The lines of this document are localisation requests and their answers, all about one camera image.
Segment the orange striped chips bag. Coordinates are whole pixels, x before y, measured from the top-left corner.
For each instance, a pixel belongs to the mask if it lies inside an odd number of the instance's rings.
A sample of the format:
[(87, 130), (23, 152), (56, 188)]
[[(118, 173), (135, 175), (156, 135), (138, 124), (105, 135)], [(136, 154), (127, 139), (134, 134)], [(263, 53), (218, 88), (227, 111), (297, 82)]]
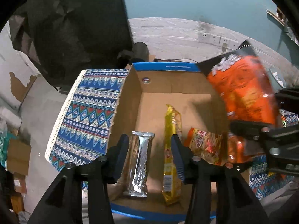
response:
[(221, 164), (221, 145), (223, 135), (209, 131), (191, 128), (184, 141), (184, 146), (189, 147), (194, 155), (199, 156), (210, 164)]

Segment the yellow long chips pack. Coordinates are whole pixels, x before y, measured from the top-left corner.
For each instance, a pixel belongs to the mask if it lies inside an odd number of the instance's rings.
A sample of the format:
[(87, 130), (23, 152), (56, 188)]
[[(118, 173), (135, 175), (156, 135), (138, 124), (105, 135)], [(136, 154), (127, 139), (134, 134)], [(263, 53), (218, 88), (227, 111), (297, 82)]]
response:
[(171, 137), (178, 135), (182, 140), (182, 122), (180, 113), (170, 104), (167, 104), (164, 130), (164, 175), (163, 197), (166, 205), (171, 205), (180, 200), (182, 182), (177, 175), (176, 166), (171, 151)]

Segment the silver foil snack pack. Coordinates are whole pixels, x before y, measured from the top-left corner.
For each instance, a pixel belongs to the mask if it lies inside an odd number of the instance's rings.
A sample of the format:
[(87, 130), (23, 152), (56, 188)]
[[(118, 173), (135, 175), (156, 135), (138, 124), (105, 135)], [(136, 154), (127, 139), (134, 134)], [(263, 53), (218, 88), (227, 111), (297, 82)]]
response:
[(133, 131), (132, 150), (129, 158), (128, 175), (124, 196), (147, 197), (147, 170), (148, 159), (152, 146), (153, 132)]

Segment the orange black-top snack bag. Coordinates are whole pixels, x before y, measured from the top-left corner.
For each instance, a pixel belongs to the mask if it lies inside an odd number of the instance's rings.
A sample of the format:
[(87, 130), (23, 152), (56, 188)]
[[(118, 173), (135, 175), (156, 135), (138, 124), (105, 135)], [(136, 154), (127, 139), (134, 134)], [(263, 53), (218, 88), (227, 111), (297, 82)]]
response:
[[(250, 90), (272, 88), (259, 57), (248, 41), (243, 41), (232, 52), (198, 63), (197, 67), (223, 100), (229, 121), (241, 116), (238, 111), (246, 108), (244, 99)], [(236, 137), (229, 131), (223, 138), (221, 148), (227, 144), (229, 162), (235, 163)]]

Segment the patterned blue tablecloth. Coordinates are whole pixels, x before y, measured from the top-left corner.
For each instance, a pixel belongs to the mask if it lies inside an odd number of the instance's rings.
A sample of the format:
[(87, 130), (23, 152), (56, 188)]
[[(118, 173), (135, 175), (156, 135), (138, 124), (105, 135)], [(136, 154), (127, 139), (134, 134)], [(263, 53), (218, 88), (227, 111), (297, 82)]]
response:
[[(56, 168), (105, 155), (117, 100), (129, 70), (84, 70), (68, 94), (50, 135), (46, 159)], [(226, 144), (221, 148), (225, 162)]]

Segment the light blue waste bin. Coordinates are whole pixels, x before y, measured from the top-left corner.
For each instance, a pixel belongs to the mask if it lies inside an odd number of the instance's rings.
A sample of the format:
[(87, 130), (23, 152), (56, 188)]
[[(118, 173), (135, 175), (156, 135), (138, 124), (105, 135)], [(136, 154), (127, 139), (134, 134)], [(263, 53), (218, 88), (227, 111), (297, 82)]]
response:
[(267, 75), (274, 93), (278, 93), (279, 90), (285, 89), (287, 87), (286, 81), (284, 80), (280, 69), (271, 66), (267, 72)]

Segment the blue cardboard box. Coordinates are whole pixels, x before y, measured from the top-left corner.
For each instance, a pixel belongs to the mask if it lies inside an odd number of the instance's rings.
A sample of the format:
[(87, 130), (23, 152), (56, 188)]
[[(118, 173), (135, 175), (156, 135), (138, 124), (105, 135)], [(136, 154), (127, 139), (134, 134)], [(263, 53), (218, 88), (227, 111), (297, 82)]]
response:
[(117, 100), (107, 146), (126, 134), (133, 146), (134, 131), (154, 134), (147, 157), (147, 196), (129, 197), (127, 189), (133, 152), (127, 154), (121, 178), (108, 186), (112, 211), (141, 220), (181, 221), (189, 206), (192, 187), (176, 176), (171, 136), (183, 141), (189, 130), (200, 131), (199, 147), (216, 156), (213, 141), (228, 131), (223, 101), (205, 75), (192, 63), (144, 62), (129, 67)]

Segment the silver foil curtain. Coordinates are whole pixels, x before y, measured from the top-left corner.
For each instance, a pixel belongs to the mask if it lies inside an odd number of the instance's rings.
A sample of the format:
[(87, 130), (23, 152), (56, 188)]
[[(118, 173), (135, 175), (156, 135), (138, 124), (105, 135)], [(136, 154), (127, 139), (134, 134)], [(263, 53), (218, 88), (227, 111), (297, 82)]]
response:
[(293, 27), (291, 26), (289, 20), (286, 18), (284, 21), (284, 31), (288, 37), (299, 46), (298, 35), (294, 32)]

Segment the wooden window ledge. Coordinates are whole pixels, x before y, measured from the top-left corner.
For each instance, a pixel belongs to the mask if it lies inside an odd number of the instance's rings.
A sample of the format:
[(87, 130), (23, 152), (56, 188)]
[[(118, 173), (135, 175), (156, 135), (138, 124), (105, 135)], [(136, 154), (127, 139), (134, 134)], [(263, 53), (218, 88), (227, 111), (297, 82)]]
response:
[(279, 24), (281, 24), (282, 26), (285, 25), (284, 23), (284, 19), (279, 18), (278, 13), (273, 13), (272, 11), (270, 11), (269, 9), (266, 9), (266, 13), (271, 16), (272, 18), (274, 18)]

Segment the black hanging fabric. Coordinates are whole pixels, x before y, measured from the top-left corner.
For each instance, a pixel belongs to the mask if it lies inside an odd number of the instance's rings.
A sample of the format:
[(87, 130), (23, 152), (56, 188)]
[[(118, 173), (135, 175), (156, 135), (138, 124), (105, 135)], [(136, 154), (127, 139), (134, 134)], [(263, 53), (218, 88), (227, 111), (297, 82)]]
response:
[(9, 26), (13, 48), (53, 87), (84, 69), (123, 69), (133, 48), (124, 0), (26, 0)]

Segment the white wall socket strip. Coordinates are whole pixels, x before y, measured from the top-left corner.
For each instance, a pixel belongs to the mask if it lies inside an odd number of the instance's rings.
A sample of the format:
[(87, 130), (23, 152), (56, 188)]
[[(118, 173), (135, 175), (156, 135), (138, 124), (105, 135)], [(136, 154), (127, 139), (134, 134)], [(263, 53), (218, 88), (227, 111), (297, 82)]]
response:
[(218, 46), (229, 50), (236, 50), (241, 44), (241, 42), (237, 42), (233, 39), (206, 32), (199, 32), (198, 41), (200, 43), (207, 43), (213, 46)]

